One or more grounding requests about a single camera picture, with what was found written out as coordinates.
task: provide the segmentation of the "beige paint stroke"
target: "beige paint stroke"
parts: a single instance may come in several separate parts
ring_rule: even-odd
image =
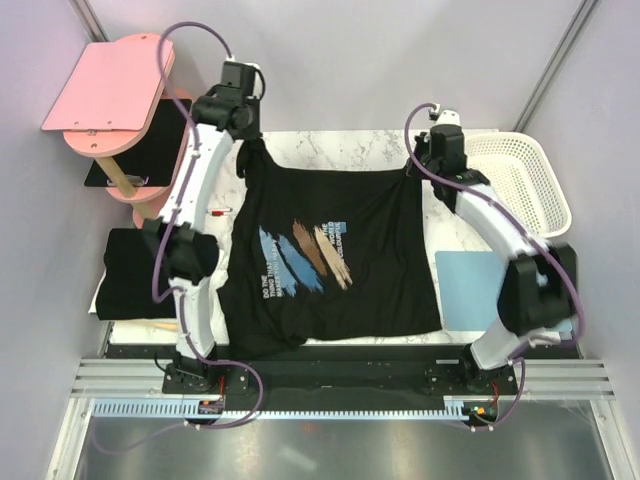
[[[326,277],[328,274],[327,267],[322,260],[322,253],[320,253],[316,241],[311,236],[311,233],[297,220],[293,222],[293,236],[296,237],[298,245],[300,245],[300,248],[313,266],[316,267],[318,273]]]
[[[340,285],[340,288],[343,290],[346,290],[349,285],[353,285],[353,280],[351,280],[351,276],[349,275],[349,267],[347,267],[344,260],[340,258],[340,255],[333,245],[331,245],[331,242],[321,228],[315,227],[313,232],[316,237],[316,241],[318,242],[318,247],[320,247],[320,251],[322,251],[324,259],[327,261],[329,268],[335,275],[338,285]]]

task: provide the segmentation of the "gray wall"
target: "gray wall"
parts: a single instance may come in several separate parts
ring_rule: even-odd
[[[78,361],[95,353],[86,310],[109,228],[128,211],[82,186],[89,160],[40,125],[88,39],[66,0],[0,15],[0,476],[41,479]]]
[[[573,211],[587,351],[605,359],[640,447],[640,3],[601,2],[528,131]]]
[[[91,0],[112,40],[182,20],[216,28],[268,82],[264,130],[397,129],[419,103],[511,128],[578,0]],[[173,36],[176,84],[220,77],[207,33]]]

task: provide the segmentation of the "red and white pen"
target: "red and white pen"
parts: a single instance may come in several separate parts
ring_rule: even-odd
[[[207,210],[207,213],[212,217],[226,217],[233,214],[233,208],[214,208],[213,210]]]

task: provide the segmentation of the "white laundry basket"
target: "white laundry basket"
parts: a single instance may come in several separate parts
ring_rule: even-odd
[[[466,137],[469,168],[480,170],[507,207],[541,237],[562,235],[571,211],[549,160],[533,138],[492,132]]]

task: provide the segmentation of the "marble surface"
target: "marble surface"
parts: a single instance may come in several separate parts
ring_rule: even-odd
[[[467,136],[487,130],[468,130]],[[265,133],[267,148],[274,160],[283,167],[330,170],[389,170],[403,167],[407,159],[402,131],[336,131],[336,132],[272,132]],[[246,188],[244,181],[235,174],[235,153],[239,144],[223,163],[218,174],[209,208],[232,208],[237,212],[242,206]],[[488,250],[487,244],[466,223],[453,216],[434,196],[431,185],[424,182],[423,213],[425,248],[436,284],[438,304],[440,304],[438,274],[435,266],[435,252],[439,250]],[[231,231],[234,216],[208,217],[206,232],[217,237],[225,252],[231,248]],[[226,258],[221,268],[225,267]],[[220,276],[217,282],[224,281]],[[224,321],[212,320],[212,326],[219,343],[227,343]],[[392,338],[357,338],[337,342],[309,340],[309,344],[441,344],[468,343],[480,335],[479,332],[449,332],[441,330],[425,335]],[[112,343],[175,343],[175,333],[147,326],[143,322],[116,322]]]

